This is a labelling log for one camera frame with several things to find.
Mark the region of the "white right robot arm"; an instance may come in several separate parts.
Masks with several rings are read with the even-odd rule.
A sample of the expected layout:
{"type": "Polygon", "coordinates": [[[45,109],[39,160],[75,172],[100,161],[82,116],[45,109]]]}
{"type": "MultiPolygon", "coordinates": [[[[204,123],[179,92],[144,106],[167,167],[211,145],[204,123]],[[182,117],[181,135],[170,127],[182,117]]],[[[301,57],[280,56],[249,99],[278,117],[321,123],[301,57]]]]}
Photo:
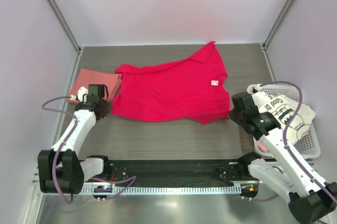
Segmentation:
{"type": "Polygon", "coordinates": [[[260,141],[283,169],[281,174],[259,154],[250,152],[239,159],[242,179],[256,178],[275,191],[299,223],[313,223],[336,209],[336,182],[328,183],[286,139],[277,117],[260,112],[247,92],[232,96],[230,119],[260,141]]]}

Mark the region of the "bright pink t shirt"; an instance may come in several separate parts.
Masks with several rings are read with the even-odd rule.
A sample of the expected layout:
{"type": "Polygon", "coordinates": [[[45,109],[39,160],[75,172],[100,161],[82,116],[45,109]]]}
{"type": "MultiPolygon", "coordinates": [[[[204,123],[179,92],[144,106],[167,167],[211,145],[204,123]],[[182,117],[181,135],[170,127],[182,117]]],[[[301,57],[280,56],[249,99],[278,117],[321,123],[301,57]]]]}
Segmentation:
{"type": "Polygon", "coordinates": [[[209,42],[190,57],[155,66],[122,64],[119,93],[111,100],[111,114],[159,123],[183,118],[203,125],[228,119],[230,95],[222,57],[209,42]]]}

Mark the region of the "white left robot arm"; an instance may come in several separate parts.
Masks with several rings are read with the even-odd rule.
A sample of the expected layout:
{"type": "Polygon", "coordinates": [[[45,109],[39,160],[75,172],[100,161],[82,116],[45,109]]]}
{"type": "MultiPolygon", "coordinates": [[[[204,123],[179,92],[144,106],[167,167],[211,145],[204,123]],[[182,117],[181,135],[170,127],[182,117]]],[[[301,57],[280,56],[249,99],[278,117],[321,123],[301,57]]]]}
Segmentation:
{"type": "Polygon", "coordinates": [[[68,99],[77,102],[73,113],[63,112],[71,116],[71,122],[59,140],[49,150],[41,150],[37,158],[40,190],[47,194],[78,194],[84,182],[93,177],[107,181],[112,175],[108,157],[92,155],[83,161],[78,158],[90,130],[111,110],[107,86],[80,87],[68,99]]]}

